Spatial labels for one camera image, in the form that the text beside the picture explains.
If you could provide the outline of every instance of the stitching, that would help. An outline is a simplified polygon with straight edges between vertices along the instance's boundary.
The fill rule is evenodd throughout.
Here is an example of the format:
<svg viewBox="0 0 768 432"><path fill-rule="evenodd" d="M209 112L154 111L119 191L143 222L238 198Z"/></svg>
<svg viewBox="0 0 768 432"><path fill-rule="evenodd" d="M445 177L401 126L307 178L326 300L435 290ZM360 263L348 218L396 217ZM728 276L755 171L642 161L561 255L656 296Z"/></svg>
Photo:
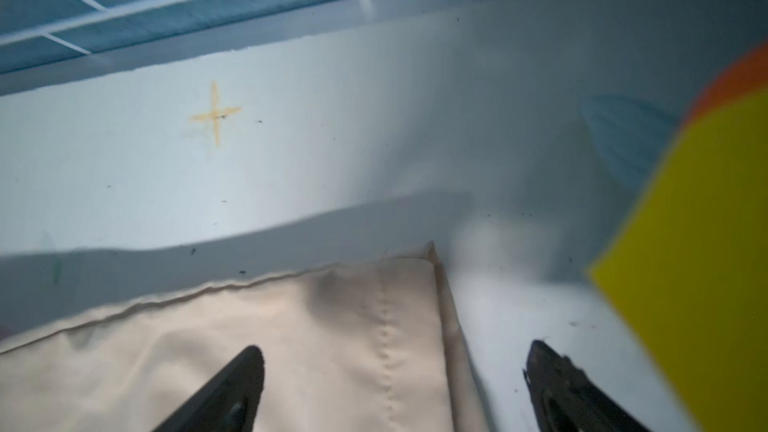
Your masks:
<svg viewBox="0 0 768 432"><path fill-rule="evenodd" d="M389 353L389 336L390 323L389 323L389 303L386 300L386 283L384 280L384 273L379 269L379 279L381 281L381 313L382 313L382 327L381 327L381 345L382 345L382 365L384 368L384 391L386 394L387 402L387 422L389 423L389 429L395 429L395 407L394 397L392 393L392 356Z"/></svg>

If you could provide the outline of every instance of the white wall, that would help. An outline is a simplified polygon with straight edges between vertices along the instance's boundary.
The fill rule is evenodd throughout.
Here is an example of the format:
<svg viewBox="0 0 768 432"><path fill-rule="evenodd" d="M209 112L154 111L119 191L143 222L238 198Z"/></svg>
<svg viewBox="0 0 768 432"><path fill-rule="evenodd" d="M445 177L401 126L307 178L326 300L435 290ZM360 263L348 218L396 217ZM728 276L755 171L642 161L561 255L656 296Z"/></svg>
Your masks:
<svg viewBox="0 0 768 432"><path fill-rule="evenodd" d="M583 279L633 197L578 105L682 114L768 35L767 4L495 0L0 98L0 324L434 239L499 429L535 429L520 369L546 337L652 430L685 430ZM219 149L189 120L212 80L243 107Z"/></svg>

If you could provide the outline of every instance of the orange cross mark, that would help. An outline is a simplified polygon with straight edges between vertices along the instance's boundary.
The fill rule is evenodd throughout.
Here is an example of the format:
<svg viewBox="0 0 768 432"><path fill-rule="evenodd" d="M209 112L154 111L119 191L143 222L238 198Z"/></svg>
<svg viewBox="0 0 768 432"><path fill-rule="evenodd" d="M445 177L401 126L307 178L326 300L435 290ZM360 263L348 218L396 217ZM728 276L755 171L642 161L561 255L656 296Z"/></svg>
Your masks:
<svg viewBox="0 0 768 432"><path fill-rule="evenodd" d="M216 140L216 147L219 146L219 119L225 119L228 116L241 110L243 107L225 107L219 109L219 88L216 86L216 81L210 84L210 112L207 114L197 114L192 116L191 120L200 120L208 122L212 120L214 123L214 139Z"/></svg>

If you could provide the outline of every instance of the fabric fold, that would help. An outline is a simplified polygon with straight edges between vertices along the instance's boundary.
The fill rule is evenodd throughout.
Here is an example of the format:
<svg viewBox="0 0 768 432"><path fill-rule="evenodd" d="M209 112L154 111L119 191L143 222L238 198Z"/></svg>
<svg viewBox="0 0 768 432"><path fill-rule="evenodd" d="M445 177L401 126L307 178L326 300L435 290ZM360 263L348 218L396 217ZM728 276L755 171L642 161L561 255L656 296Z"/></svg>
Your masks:
<svg viewBox="0 0 768 432"><path fill-rule="evenodd" d="M91 309L0 343L8 431L150 432L249 344L254 430L487 430L434 247Z"/></svg>

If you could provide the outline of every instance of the yellow marker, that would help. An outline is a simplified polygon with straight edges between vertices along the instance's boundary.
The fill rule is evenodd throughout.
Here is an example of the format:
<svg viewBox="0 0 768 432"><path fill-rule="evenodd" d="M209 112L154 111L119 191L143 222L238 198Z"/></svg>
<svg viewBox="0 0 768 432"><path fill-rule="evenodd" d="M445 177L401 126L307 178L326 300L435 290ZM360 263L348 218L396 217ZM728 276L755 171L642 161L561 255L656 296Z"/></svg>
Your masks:
<svg viewBox="0 0 768 432"><path fill-rule="evenodd" d="M206 114L198 114L190 117L190 120L199 120L208 122L209 120L214 123L214 140L216 141L216 147L219 146L219 119L225 119L228 116L238 112L243 107L225 107L219 109L219 88L216 86L216 81L210 84L210 112Z"/></svg>
<svg viewBox="0 0 768 432"><path fill-rule="evenodd" d="M764 430L768 398L768 45L694 106L593 265L708 431Z"/></svg>

